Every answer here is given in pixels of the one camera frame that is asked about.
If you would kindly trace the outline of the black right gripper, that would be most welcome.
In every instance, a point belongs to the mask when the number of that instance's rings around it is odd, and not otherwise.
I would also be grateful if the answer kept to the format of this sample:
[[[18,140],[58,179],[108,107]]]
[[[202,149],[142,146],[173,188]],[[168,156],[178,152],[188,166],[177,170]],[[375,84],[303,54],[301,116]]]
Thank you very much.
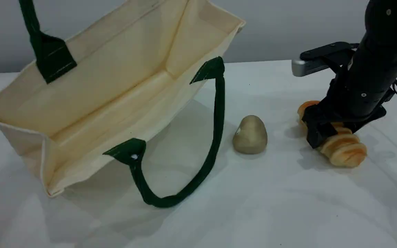
[[[329,137],[338,134],[337,127],[352,133],[381,119],[387,114],[384,103],[394,96],[392,84],[397,75],[378,75],[370,80],[348,85],[339,77],[332,80],[326,97],[302,111],[302,123],[307,126],[307,142],[311,148],[320,147]]]

